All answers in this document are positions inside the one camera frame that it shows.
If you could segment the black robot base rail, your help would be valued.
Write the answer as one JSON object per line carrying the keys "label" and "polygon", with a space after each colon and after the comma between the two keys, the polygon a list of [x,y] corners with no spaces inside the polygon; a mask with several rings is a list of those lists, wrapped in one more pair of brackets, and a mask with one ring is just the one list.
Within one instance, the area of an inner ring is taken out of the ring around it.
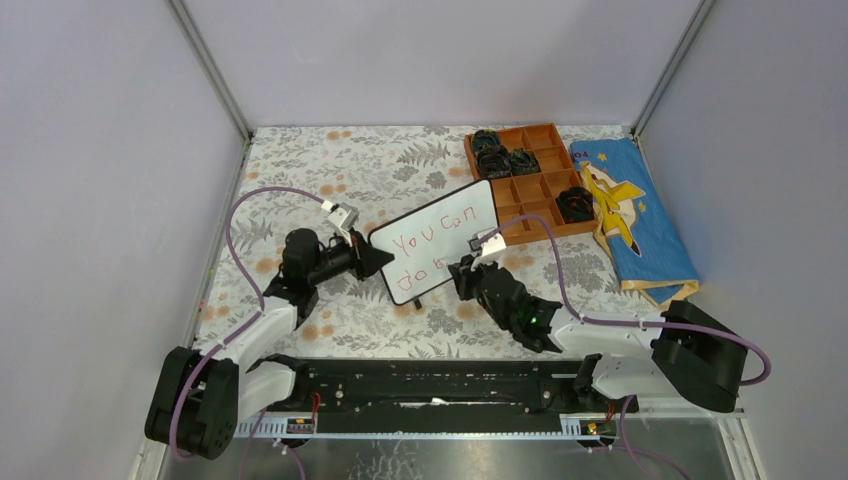
{"label": "black robot base rail", "polygon": [[563,415],[636,413],[563,360],[309,359],[294,391],[268,406],[303,413],[320,434],[552,434]]}

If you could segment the black framed whiteboard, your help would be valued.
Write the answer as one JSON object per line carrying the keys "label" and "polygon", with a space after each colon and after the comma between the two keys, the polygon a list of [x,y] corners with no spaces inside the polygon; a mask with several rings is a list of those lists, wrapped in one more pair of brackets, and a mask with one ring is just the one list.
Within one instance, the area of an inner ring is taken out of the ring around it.
{"label": "black framed whiteboard", "polygon": [[394,256],[380,270],[391,302],[403,305],[450,281],[448,265],[497,226],[491,182],[477,180],[371,231],[369,244]]}

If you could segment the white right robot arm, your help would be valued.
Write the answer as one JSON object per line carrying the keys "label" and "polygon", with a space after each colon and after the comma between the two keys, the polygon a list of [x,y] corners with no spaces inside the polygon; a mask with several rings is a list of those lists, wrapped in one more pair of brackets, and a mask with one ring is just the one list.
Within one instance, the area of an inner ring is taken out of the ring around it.
{"label": "white right robot arm", "polygon": [[476,301],[524,348],[581,360],[573,396],[583,410],[597,412],[630,395],[672,394],[713,412],[736,408],[748,350],[691,303],[674,301],[658,314],[599,325],[530,294],[495,262],[465,256],[448,270],[459,298]]}

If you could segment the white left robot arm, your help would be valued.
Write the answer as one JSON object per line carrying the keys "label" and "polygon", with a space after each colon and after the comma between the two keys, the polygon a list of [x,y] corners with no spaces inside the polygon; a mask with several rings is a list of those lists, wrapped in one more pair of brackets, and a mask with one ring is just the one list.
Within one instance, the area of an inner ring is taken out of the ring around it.
{"label": "white left robot arm", "polygon": [[297,330],[312,313],[320,283],[343,273],[366,280],[394,260],[355,230],[322,245],[315,231],[285,238],[278,274],[262,293],[263,305],[203,350],[176,347],[165,357],[144,425],[147,439],[166,444],[180,459],[215,459],[237,426],[274,403],[296,411],[309,401],[306,365],[265,352]]}

